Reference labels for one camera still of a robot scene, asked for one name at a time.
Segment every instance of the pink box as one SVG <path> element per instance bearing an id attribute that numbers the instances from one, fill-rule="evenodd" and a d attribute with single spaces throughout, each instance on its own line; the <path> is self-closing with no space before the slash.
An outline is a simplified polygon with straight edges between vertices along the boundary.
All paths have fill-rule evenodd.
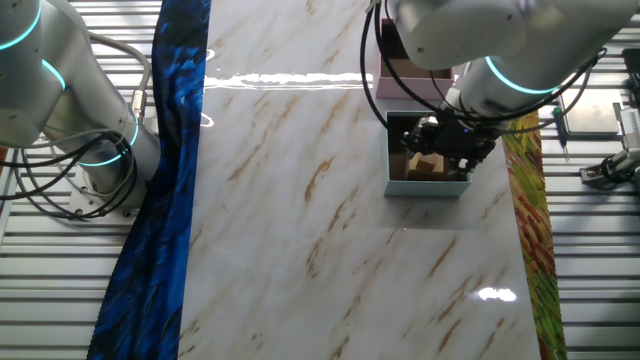
<path id="1" fill-rule="evenodd" d="M 431 81 L 429 70 L 421 69 L 409 60 L 409 56 L 402 46 L 398 30 L 393 21 L 389 19 L 382 20 L 382 46 L 386 47 L 393 68 L 413 92 L 424 100 L 442 101 L 442 96 Z M 434 70 L 433 73 L 436 84 L 446 96 L 455 81 L 453 68 Z M 377 99 L 411 99 L 393 80 L 387 66 L 382 61 L 382 57 L 380 57 L 379 74 L 376 81 Z"/>

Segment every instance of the black cable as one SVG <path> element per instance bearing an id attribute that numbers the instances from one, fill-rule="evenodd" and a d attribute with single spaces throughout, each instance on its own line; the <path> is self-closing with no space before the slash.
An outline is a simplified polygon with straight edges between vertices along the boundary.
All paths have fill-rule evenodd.
<path id="1" fill-rule="evenodd" d="M 97 141 L 95 141 L 95 142 L 94 141 L 91 141 L 90 143 L 87 143 L 87 144 L 91 144 L 91 147 L 92 147 L 93 145 L 95 145 L 95 143 L 97 143 Z M 89 149 L 91 149 L 91 147 L 87 148 L 86 145 L 85 145 L 85 146 L 83 146 L 83 149 L 86 149 L 85 151 L 88 151 Z M 67 165 L 67 167 L 64 168 L 64 170 L 62 170 L 58 176 L 56 176 L 53 180 L 51 180 L 50 182 L 48 182 L 45 185 L 41 186 L 40 188 L 37 188 L 37 189 L 32 190 L 32 191 L 28 191 L 26 193 L 22 193 L 22 194 L 3 195 L 3 196 L 0 196 L 0 200 L 2 200 L 2 201 L 20 200 L 20 199 L 25 199 L 25 198 L 27 198 L 29 196 L 38 195 L 39 193 L 49 189 L 50 187 L 52 187 L 55 184 L 57 184 L 60 180 L 62 180 L 69 173 L 69 171 L 71 171 L 73 166 L 78 163 L 78 161 L 80 161 L 79 157 L 78 158 L 74 158 L 73 161 L 71 161 L 71 163 L 69 163 L 69 165 Z M 10 167 L 11 168 L 22 168 L 24 166 L 13 166 L 12 165 Z"/>
<path id="2" fill-rule="evenodd" d="M 387 19 L 391 20 L 391 15 L 389 15 L 389 0 L 384 1 L 384 13 L 387 15 Z"/>
<path id="3" fill-rule="evenodd" d="M 362 85 L 364 88 L 364 94 L 367 97 L 367 102 L 369 102 L 369 106 L 371 107 L 371 110 L 373 110 L 373 113 L 376 115 L 376 117 L 378 118 L 378 121 L 380 121 L 382 126 L 384 126 L 385 129 L 388 129 L 389 127 L 387 125 L 387 121 L 385 120 L 384 116 L 382 116 L 382 114 L 380 113 L 380 110 L 378 110 L 378 107 L 376 106 L 376 103 L 373 100 L 373 96 L 371 96 L 371 90 L 369 89 L 369 84 L 367 83 L 365 57 L 366 57 L 366 50 L 367 50 L 367 35 L 369 33 L 369 28 L 371 27 L 372 17 L 373 17 L 373 11 L 369 11 L 367 13 L 367 18 L 364 22 L 364 30 L 362 32 L 362 41 L 360 43 L 360 74 L 362 75 Z"/>
<path id="4" fill-rule="evenodd" d="M 95 139 L 91 140 L 89 143 L 73 150 L 70 151 L 60 157 L 57 157 L 53 160 L 48 160 L 48 161 L 43 161 L 43 162 L 39 162 L 39 163 L 35 163 L 35 164 L 29 164 L 26 165 L 24 163 L 11 163 L 11 162 L 6 162 L 6 161 L 0 161 L 0 166 L 6 166 L 6 167 L 11 167 L 11 168 L 26 168 L 26 167 L 31 167 L 31 168 L 36 168 L 36 167 L 43 167 L 43 166 L 49 166 L 49 165 L 55 165 L 55 164 L 59 164 L 61 162 L 63 162 L 64 160 L 70 159 L 76 155 L 78 155 L 79 153 L 84 152 L 86 154 L 87 150 L 86 148 L 88 147 L 88 149 L 91 149 L 93 146 L 95 146 L 97 144 L 97 142 L 94 142 L 94 140 L 96 139 L 100 139 L 103 140 L 105 137 L 107 137 L 107 135 L 113 135 L 116 134 L 118 136 L 120 136 L 120 134 L 118 134 L 115 131 L 105 131 L 104 133 L 98 135 L 98 137 L 96 137 Z"/>
<path id="5" fill-rule="evenodd" d="M 102 206 L 100 206 L 96 210 L 91 211 L 91 212 L 86 213 L 86 214 L 76 214 L 74 212 L 69 211 L 68 209 L 65 209 L 65 208 L 61 207 L 60 205 L 56 204 L 55 201 L 53 201 L 51 198 L 49 198 L 44 192 L 42 192 L 42 193 L 40 193 L 38 195 L 42 196 L 45 200 L 47 200 L 47 202 L 49 202 L 55 208 L 60 210 L 62 213 L 54 213 L 54 212 L 51 212 L 51 211 L 48 211 L 48 210 L 42 208 L 31 196 L 27 197 L 27 199 L 31 202 L 31 204 L 33 204 L 41 212 L 43 212 L 43 213 L 45 213 L 45 214 L 47 214 L 47 215 L 49 215 L 51 217 L 67 219 L 67 220 L 83 220 L 83 219 L 92 219 L 92 218 L 97 218 L 97 217 L 103 217 L 103 216 L 106 216 L 107 214 L 113 212 L 114 210 L 116 210 L 116 208 L 118 208 L 122 204 L 122 202 L 125 201 L 129 197 L 129 195 L 131 194 L 131 192 L 135 188 L 135 184 L 137 182 L 137 166 L 135 164 L 135 158 L 133 157 L 133 153 L 131 151 L 131 147 L 126 142 L 126 140 L 122 141 L 121 138 L 115 138 L 115 137 L 112 137 L 110 140 L 117 147 L 118 152 L 125 152 L 126 154 L 128 154 L 128 157 L 130 158 L 130 161 L 134 162 L 133 169 L 131 169 L 130 168 L 131 163 L 127 163 L 126 161 L 124 161 L 127 157 L 125 157 L 125 156 L 122 157 L 123 160 L 121 161 L 121 164 L 124 166 L 125 163 L 127 163 L 126 165 L 129 166 L 128 171 L 132 171 L 132 179 L 129 179 L 132 182 L 131 182 L 131 185 L 129 187 L 129 191 L 127 192 L 127 194 L 125 194 L 125 196 L 122 198 L 122 201 L 118 205 L 113 206 L 111 209 L 107 209 L 107 207 L 109 205 L 111 205 L 113 202 L 115 202 L 115 200 L 118 198 L 118 196 L 122 193 L 122 191 L 123 191 L 122 187 L 117 189 L 113 193 L 113 195 L 109 198 L 109 200 L 107 200 Z M 24 149 L 22 150 L 22 157 L 23 157 L 23 161 L 28 164 L 28 160 L 27 160 L 26 153 L 25 153 Z M 34 185 L 34 187 L 36 187 L 36 189 L 40 188 L 40 186 L 37 183 L 37 180 L 33 176 L 33 172 L 31 171 L 31 168 L 27 168 L 26 171 L 27 171 L 27 175 L 30 178 L 31 183 Z M 26 192 L 26 188 L 24 187 L 24 183 L 22 182 L 22 179 L 18 176 L 17 180 L 18 180 L 18 185 L 20 186 L 21 191 L 22 192 Z"/>
<path id="6" fill-rule="evenodd" d="M 91 148 L 93 148 L 97 143 L 99 143 L 100 141 L 104 140 L 104 139 L 116 139 L 117 141 L 120 141 L 120 137 L 121 135 L 119 135 L 116 132 L 106 132 L 104 134 L 101 134 L 100 136 L 96 137 L 95 139 L 91 140 L 90 142 L 88 142 L 87 144 L 83 145 L 82 147 L 80 147 L 79 149 L 76 149 L 72 152 L 70 152 L 69 154 L 75 153 L 76 157 L 73 158 L 73 160 L 71 161 L 71 163 L 69 163 L 69 165 L 67 165 L 66 168 L 64 168 L 59 175 L 57 175 L 53 180 L 51 180 L 50 182 L 46 183 L 45 185 L 38 187 L 32 191 L 29 192 L 25 192 L 22 194 L 14 194 L 14 195 L 7 195 L 7 196 L 0 196 L 0 200 L 3 201 L 11 201 L 11 200 L 19 200 L 19 199 L 25 199 L 29 196 L 34 196 L 34 195 L 38 195 L 40 193 L 42 193 L 43 191 L 51 188 L 52 186 L 54 186 L 55 184 L 57 184 L 60 180 L 62 180 L 73 168 L 73 166 L 75 166 L 80 159 L 91 150 Z M 20 164 L 20 163 L 8 163 L 11 164 L 9 167 L 11 168 L 31 168 L 34 166 L 31 166 L 30 164 Z"/>
<path id="7" fill-rule="evenodd" d="M 429 110 L 434 111 L 436 114 L 442 114 L 442 110 L 429 104 L 428 102 L 426 102 L 425 100 L 423 100 L 422 98 L 420 98 L 417 94 L 415 94 L 410 88 L 408 88 L 404 82 L 402 81 L 402 79 L 400 79 L 400 77 L 398 76 L 398 74 L 395 72 L 395 69 L 393 69 L 393 66 L 391 65 L 391 62 L 389 60 L 389 57 L 386 54 L 385 49 L 383 49 L 382 46 L 382 37 L 381 37 L 381 33 L 380 33 L 380 7 L 381 5 L 378 3 L 375 7 L 374 10 L 370 11 L 374 12 L 375 11 L 375 27 L 376 27 L 376 40 L 378 43 L 378 49 L 380 51 L 382 60 L 385 62 L 385 65 L 387 66 L 389 73 L 391 74 L 391 76 L 394 78 L 394 80 L 396 81 L 396 83 L 398 84 L 398 86 L 400 86 L 400 88 L 402 88 L 402 90 L 407 93 L 411 98 L 413 98 L 415 101 L 417 101 L 418 103 L 420 103 L 421 105 L 425 106 L 426 108 L 428 108 Z M 518 118 L 521 118 L 523 116 L 526 116 L 534 111 L 539 110 L 540 108 L 542 108 L 543 106 L 549 105 L 551 104 L 555 99 L 558 98 L 558 96 L 562 95 L 562 93 L 564 93 L 567 89 L 569 89 L 581 76 L 582 74 L 585 73 L 585 71 L 587 71 L 589 68 L 593 67 L 602 57 L 605 56 L 606 54 L 606 49 L 602 49 L 596 56 L 594 56 L 590 61 L 588 61 L 587 63 L 583 64 L 582 66 L 580 66 L 580 68 L 578 69 L 578 72 L 569 80 L 568 83 L 566 83 L 565 85 L 563 85 L 558 91 L 553 92 L 551 94 L 549 94 L 547 97 L 545 97 L 544 99 L 540 100 L 539 102 L 521 109 L 515 113 L 509 114 L 509 115 L 504 115 L 504 116 L 497 116 L 497 117 L 478 117 L 478 118 L 474 118 L 474 117 L 469 117 L 469 116 L 460 116 L 460 115 L 456 115 L 456 114 L 448 114 L 449 116 L 453 116 L 458 120 L 465 120 L 465 121 L 472 121 L 472 122 L 480 122 L 480 121 L 511 121 L 511 120 L 515 120 Z"/>
<path id="8" fill-rule="evenodd" d="M 593 70 L 593 68 L 589 68 L 585 72 L 584 81 L 582 82 L 582 86 L 580 86 L 580 91 L 578 91 L 578 94 L 576 95 L 575 99 L 573 99 L 573 102 L 571 102 L 571 104 L 560 115 L 561 117 L 564 118 L 565 116 L 567 116 L 569 111 L 573 110 L 573 108 L 576 106 L 576 104 L 578 104 L 578 102 L 580 101 L 580 98 L 584 94 L 585 90 L 587 89 L 587 85 L 589 84 L 589 78 L 591 78 L 592 70 Z M 538 126 L 534 126 L 532 128 L 528 128 L 528 129 L 500 131 L 500 135 L 526 134 L 526 133 L 529 133 L 529 132 L 542 130 L 542 129 L 546 128 L 547 126 L 549 126 L 549 125 L 551 125 L 553 123 L 555 123 L 555 120 L 547 120 L 547 121 L 543 122 L 542 124 L 540 124 Z"/>
<path id="9" fill-rule="evenodd" d="M 584 82 L 582 83 L 582 86 L 580 87 L 580 91 L 578 91 L 578 95 L 576 95 L 576 98 L 573 99 L 573 102 L 571 103 L 571 105 L 569 105 L 564 110 L 564 113 L 562 114 L 563 116 L 566 116 L 569 113 L 569 111 L 573 110 L 573 108 L 580 101 L 580 98 L 584 94 L 584 91 L 587 90 L 587 84 L 589 83 L 589 78 L 591 78 L 591 71 L 592 70 L 593 70 L 593 67 L 589 68 L 589 70 L 587 70 L 587 72 L 584 74 Z"/>

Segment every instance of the metal grating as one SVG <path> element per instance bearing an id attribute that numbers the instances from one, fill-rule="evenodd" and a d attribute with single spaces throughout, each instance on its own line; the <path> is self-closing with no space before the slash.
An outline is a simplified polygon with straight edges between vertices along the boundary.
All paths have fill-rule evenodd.
<path id="1" fill-rule="evenodd" d="M 73 2 L 89 29 L 150 56 L 160 1 Z M 640 47 L 636 15 L 609 44 L 590 88 L 622 89 L 621 51 Z M 130 100 L 142 68 L 128 55 L 95 45 L 98 61 Z M 155 117 L 149 90 L 147 116 Z M 551 107 L 541 112 L 551 118 Z M 566 163 L 555 130 L 543 130 L 549 210 L 555 231 L 562 313 L 574 360 L 640 359 L 640 198 L 631 184 L 603 193 L 581 184 L 578 169 L 622 149 L 619 141 L 572 142 Z M 30 151 L 37 161 L 45 150 Z M 38 169 L 45 182 L 56 167 Z M 66 204 L 60 183 L 47 194 Z M 84 359 L 100 303 L 129 228 L 69 227 L 14 202 L 0 247 L 0 359 Z"/>

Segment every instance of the black device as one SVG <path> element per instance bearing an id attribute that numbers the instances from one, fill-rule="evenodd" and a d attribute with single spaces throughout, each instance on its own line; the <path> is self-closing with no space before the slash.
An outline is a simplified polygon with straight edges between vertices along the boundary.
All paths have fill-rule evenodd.
<path id="1" fill-rule="evenodd" d="M 622 57 L 627 66 L 631 84 L 631 105 L 640 108 L 640 49 L 624 49 Z"/>

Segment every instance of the cable connector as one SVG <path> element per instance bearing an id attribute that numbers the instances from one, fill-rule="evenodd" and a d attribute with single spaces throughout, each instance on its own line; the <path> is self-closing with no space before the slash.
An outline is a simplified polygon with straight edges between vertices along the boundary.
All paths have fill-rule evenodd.
<path id="1" fill-rule="evenodd" d="M 364 12 L 366 14 L 370 13 L 371 10 L 373 10 L 374 7 L 376 7 L 376 5 L 381 4 L 382 0 L 371 0 L 371 2 L 369 3 L 369 6 L 367 6 L 367 8 L 364 10 Z"/>
<path id="2" fill-rule="evenodd" d="M 142 120 L 144 119 L 144 108 L 146 106 L 147 93 L 143 90 L 134 91 L 133 98 L 131 99 L 131 110 L 140 123 L 142 123 Z"/>

